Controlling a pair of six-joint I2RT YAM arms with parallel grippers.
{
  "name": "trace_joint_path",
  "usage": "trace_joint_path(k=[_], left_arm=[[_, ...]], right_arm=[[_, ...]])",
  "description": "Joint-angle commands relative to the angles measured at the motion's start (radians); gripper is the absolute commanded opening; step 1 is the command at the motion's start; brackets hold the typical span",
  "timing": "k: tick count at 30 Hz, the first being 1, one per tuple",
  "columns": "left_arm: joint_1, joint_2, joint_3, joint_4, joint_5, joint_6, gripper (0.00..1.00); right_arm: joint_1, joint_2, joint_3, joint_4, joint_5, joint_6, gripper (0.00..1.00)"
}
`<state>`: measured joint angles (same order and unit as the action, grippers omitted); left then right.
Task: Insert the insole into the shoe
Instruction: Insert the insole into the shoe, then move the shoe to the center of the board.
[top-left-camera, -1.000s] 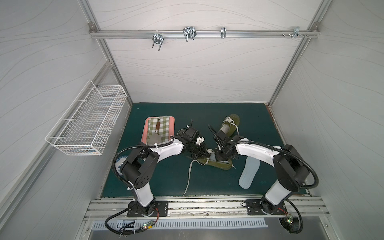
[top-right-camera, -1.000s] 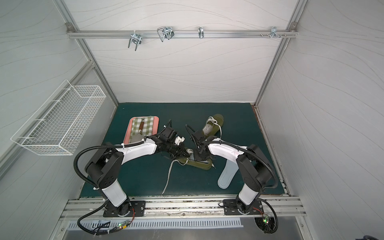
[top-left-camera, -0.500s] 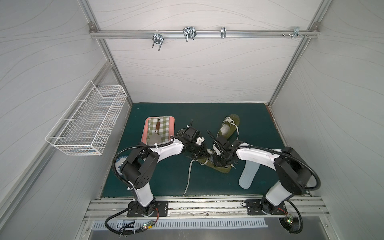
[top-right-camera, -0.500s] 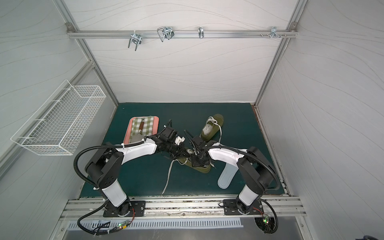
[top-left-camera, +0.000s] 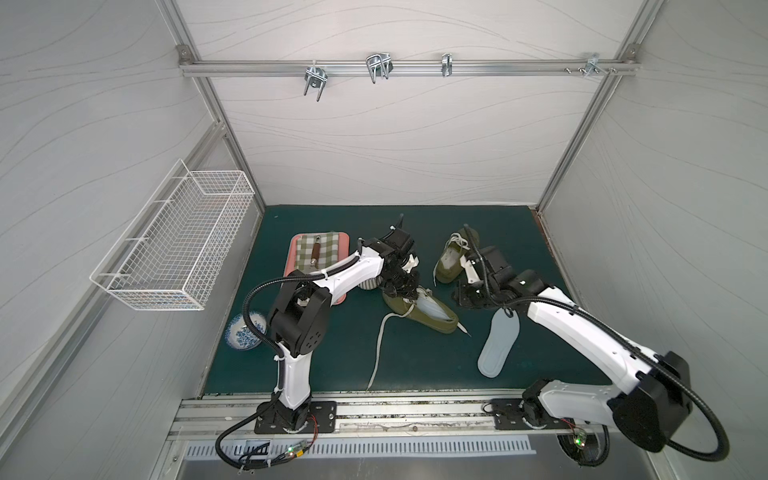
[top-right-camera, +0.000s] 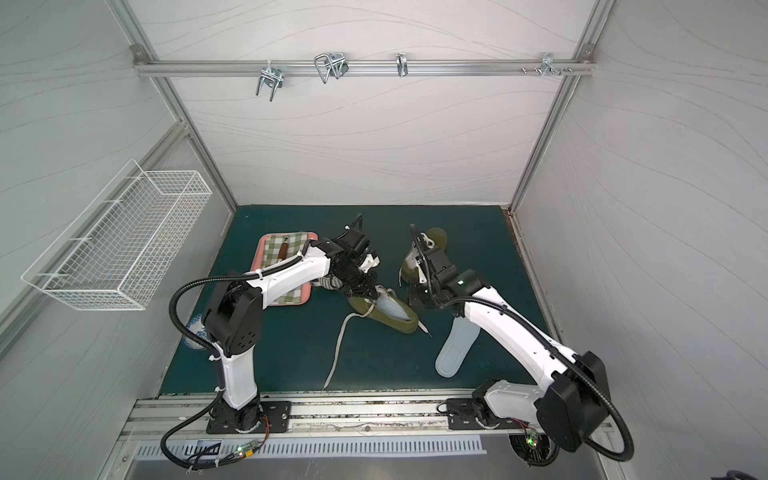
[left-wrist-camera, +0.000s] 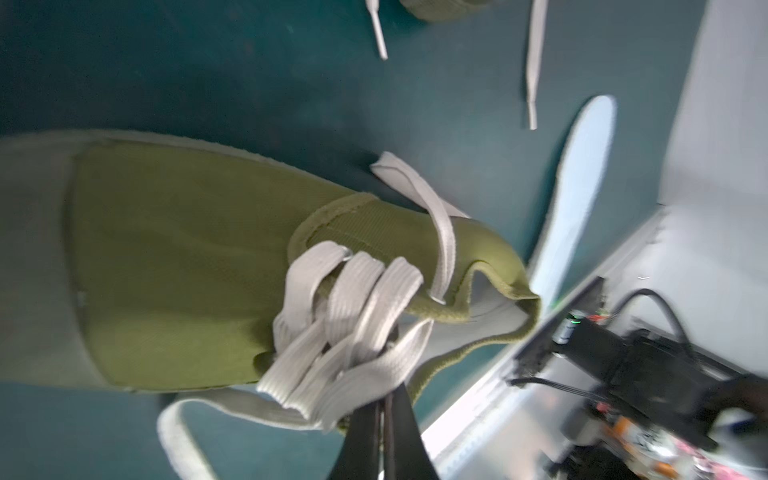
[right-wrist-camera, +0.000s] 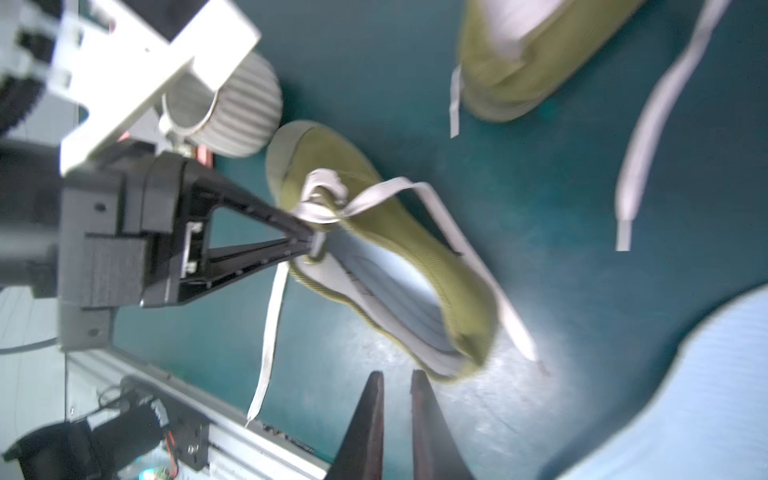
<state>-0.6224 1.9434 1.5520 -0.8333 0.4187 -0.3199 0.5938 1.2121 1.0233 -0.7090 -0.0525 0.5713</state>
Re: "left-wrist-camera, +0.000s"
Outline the olive shoe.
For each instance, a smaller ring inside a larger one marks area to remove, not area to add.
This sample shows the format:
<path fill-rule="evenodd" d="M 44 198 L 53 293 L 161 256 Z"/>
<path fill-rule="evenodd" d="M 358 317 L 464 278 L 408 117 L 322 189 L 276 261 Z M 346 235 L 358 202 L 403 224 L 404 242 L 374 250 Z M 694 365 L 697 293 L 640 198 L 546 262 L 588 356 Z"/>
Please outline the olive shoe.
<path fill-rule="evenodd" d="M 490 1 L 401 1 L 401 4 L 417 19 L 425 22 L 444 22 L 478 11 L 490 4 Z M 532 131 L 538 128 L 537 94 L 543 60 L 548 5 L 547 0 L 535 0 L 530 5 L 525 88 L 528 126 Z M 379 15 L 380 2 L 367 0 L 365 1 L 365 8 L 371 19 L 378 56 L 381 60 L 386 61 L 388 51 Z"/>
<path fill-rule="evenodd" d="M 346 431 L 399 385 L 525 338 L 541 299 L 514 249 L 385 152 L 413 209 L 235 148 L 129 131 L 1 142 L 1 376 L 172 392 L 159 440 L 215 471 L 183 407 Z"/>

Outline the light blue insole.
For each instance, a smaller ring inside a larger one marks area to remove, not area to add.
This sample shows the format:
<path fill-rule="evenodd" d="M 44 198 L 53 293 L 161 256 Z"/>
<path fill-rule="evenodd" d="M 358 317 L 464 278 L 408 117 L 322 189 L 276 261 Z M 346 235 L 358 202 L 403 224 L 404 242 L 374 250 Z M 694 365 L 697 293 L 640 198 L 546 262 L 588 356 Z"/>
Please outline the light blue insole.
<path fill-rule="evenodd" d="M 579 111 L 563 144 L 545 222 L 528 265 L 531 290 L 545 312 L 557 303 L 600 192 L 616 115 L 613 96 L 593 97 Z"/>

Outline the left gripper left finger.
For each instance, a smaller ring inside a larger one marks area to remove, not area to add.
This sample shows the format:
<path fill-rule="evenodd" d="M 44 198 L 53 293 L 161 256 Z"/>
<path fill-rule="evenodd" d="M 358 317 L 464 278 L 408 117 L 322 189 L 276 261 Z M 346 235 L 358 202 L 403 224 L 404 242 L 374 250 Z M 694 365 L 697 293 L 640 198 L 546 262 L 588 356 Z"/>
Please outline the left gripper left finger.
<path fill-rule="evenodd" d="M 382 401 L 356 409 L 328 480 L 376 480 L 380 471 Z"/>

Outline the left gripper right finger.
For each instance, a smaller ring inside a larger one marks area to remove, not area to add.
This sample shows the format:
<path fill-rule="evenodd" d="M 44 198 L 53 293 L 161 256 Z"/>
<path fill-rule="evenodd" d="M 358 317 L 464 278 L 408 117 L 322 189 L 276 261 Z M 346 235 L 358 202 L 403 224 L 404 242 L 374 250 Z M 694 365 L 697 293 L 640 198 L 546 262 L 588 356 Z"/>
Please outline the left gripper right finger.
<path fill-rule="evenodd" d="M 404 384 L 384 398 L 383 433 L 386 480 L 440 479 L 422 441 Z"/>

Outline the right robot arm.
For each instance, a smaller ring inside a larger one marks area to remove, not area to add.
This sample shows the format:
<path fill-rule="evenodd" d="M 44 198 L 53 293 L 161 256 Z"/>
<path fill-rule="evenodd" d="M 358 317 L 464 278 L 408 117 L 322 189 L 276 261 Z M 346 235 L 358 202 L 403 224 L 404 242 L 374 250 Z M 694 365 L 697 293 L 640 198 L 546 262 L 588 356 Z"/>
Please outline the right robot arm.
<path fill-rule="evenodd" d="M 580 404 L 561 433 L 568 445 L 545 460 L 544 479 L 763 479 L 767 475 L 767 380 L 697 349 L 659 293 L 638 289 L 671 327 L 612 330 L 621 306 L 578 299 L 515 358 L 511 387 L 547 386 L 548 362 L 562 358 L 592 379 L 559 384 Z"/>

